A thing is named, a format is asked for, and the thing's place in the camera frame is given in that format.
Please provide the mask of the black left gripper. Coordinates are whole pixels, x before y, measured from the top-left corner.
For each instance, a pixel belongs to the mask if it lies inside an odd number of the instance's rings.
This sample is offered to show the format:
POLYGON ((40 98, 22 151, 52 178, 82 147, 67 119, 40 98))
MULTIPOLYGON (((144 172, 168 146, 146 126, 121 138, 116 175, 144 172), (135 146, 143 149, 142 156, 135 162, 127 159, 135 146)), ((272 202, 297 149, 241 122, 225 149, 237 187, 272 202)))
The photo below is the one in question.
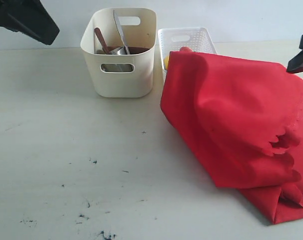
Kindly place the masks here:
POLYGON ((0 27, 51 45, 60 29, 39 0, 0 0, 0 27))

